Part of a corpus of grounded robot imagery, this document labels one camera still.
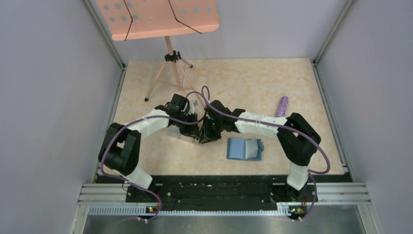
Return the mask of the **clear plastic box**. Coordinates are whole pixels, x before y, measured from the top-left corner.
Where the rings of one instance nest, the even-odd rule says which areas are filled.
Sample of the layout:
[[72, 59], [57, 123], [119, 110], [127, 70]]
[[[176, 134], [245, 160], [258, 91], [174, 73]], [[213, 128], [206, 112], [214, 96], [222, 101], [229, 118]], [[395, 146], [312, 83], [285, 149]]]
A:
[[191, 137], [191, 136], [184, 136], [180, 133], [179, 128], [177, 126], [171, 125], [164, 129], [165, 134], [169, 137], [176, 138], [188, 143], [192, 143], [195, 145], [200, 145], [199, 140]]

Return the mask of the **purple glitter cylinder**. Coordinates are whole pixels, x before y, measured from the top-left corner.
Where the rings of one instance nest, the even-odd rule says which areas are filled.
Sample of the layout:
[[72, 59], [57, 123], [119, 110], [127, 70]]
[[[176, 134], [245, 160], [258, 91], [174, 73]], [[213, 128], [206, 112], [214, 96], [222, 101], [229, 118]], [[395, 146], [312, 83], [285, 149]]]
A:
[[288, 96], [282, 96], [277, 108], [276, 117], [284, 117], [286, 115], [287, 106], [289, 102]]

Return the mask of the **blue card holder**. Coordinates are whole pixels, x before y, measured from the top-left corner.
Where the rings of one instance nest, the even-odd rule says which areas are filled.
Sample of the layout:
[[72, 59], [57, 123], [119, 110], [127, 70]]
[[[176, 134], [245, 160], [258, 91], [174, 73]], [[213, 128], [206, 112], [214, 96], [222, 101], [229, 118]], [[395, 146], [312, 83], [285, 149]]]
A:
[[228, 160], [261, 161], [264, 145], [258, 138], [229, 138], [226, 158]]

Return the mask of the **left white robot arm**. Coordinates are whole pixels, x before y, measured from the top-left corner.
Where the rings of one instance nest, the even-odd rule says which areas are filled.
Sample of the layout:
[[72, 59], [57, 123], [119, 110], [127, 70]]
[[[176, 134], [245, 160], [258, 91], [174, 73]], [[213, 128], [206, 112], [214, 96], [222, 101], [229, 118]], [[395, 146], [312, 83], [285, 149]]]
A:
[[174, 125], [180, 133], [197, 137], [198, 116], [196, 101], [174, 94], [171, 101], [158, 105], [145, 116], [127, 124], [112, 123], [105, 134], [98, 161], [100, 167], [119, 173], [120, 178], [139, 186], [137, 194], [144, 201], [156, 196], [156, 188], [151, 185], [152, 177], [138, 164], [141, 141], [158, 130]]

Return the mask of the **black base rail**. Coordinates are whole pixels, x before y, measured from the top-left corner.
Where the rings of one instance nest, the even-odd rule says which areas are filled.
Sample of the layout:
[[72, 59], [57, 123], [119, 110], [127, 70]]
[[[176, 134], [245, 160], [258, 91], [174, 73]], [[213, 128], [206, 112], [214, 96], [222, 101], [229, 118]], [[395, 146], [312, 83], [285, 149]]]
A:
[[162, 211], [274, 211], [278, 202], [311, 203], [314, 186], [300, 192], [284, 175], [156, 175], [149, 190], [122, 186], [127, 203], [156, 203]]

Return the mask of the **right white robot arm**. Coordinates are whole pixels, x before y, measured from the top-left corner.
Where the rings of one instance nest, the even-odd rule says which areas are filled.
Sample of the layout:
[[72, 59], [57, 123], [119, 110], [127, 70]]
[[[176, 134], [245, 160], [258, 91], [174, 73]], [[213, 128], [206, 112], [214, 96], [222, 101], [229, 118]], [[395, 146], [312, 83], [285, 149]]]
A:
[[218, 100], [208, 103], [206, 111], [215, 122], [218, 132], [257, 134], [277, 139], [290, 161], [286, 196], [292, 201], [298, 201], [305, 195], [312, 157], [322, 149], [319, 146], [319, 134], [302, 115], [293, 113], [288, 117], [268, 117], [244, 109], [230, 111]]

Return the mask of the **pink music stand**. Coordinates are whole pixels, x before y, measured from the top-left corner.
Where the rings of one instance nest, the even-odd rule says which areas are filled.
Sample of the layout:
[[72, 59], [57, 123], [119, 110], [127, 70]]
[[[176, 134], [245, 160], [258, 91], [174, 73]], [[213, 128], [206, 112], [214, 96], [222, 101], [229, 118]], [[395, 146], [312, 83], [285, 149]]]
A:
[[152, 87], [148, 90], [148, 101], [160, 76], [167, 66], [172, 66], [175, 83], [183, 89], [185, 82], [195, 91], [186, 68], [193, 64], [174, 50], [172, 36], [203, 34], [219, 28], [217, 2], [214, 0], [97, 0], [95, 1], [114, 41], [163, 37], [168, 49]]

